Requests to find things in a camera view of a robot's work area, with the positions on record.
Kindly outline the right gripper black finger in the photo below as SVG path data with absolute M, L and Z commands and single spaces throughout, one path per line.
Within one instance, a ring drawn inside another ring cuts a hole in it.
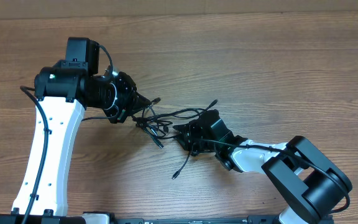
M 191 139 L 188 136 L 178 135 L 174 139 L 185 151 L 191 151 Z
M 187 124 L 178 124 L 178 125 L 174 125 L 173 129 L 180 132 L 180 133 L 187 133 L 190 132 L 191 129 L 193 128 L 193 124 L 191 123 L 187 123 Z

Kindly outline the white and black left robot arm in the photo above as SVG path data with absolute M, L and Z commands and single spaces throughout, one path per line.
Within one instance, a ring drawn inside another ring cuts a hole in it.
M 41 69 L 34 87 L 21 87 L 35 103 L 34 138 L 19 193 L 11 212 L 0 214 L 0 223 L 116 222 L 109 212 L 67 214 L 68 173 L 86 109 L 99 108 L 116 124 L 152 104 L 137 92 L 132 78 L 113 65 L 98 74 L 102 49 L 89 38 L 70 37 L 65 59 Z

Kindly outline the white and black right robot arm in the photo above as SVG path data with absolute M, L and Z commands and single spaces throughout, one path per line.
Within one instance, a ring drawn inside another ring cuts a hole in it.
M 266 175 L 288 204 L 277 223 L 320 223 L 350 205 L 350 179 L 303 136 L 278 144 L 258 143 L 234 135 L 217 110 L 173 128 L 191 156 L 212 152 L 227 170 Z

